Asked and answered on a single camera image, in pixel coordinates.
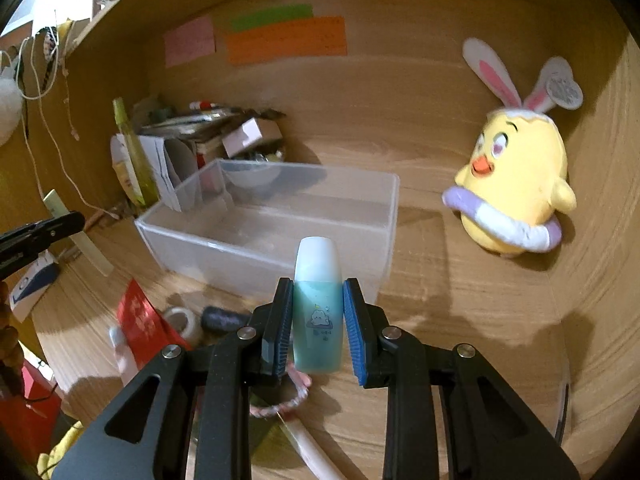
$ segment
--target bunny ears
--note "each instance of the bunny ears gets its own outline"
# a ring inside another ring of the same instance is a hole
[[[575,110],[582,104],[582,90],[574,81],[574,73],[563,57],[552,57],[545,63],[533,91],[524,99],[524,103],[504,64],[484,41],[468,38],[462,47],[462,57],[507,108],[523,108],[545,114],[556,105]]]

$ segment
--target white bottle cap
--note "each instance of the white bottle cap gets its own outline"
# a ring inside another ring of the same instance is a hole
[[[296,258],[295,282],[341,283],[338,248],[330,238],[302,238]]]
[[[119,326],[109,327],[109,339],[111,339],[111,346],[114,348],[127,344],[127,338]]]

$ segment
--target pink sticky note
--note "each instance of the pink sticky note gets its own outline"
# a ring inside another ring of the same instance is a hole
[[[216,40],[209,16],[196,18],[164,34],[164,65],[167,68],[215,51]]]

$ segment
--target white tag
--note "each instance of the white tag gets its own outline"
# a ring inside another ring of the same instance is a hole
[[[577,82],[559,74],[553,74],[546,80],[546,93],[553,102],[566,110],[580,108],[584,98]]]

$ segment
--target clear plastic box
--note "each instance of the clear plastic box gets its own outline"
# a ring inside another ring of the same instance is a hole
[[[393,255],[400,179],[311,164],[214,160],[136,225],[165,269],[239,296],[269,300],[293,278],[300,240],[335,241],[342,275],[376,301]]]

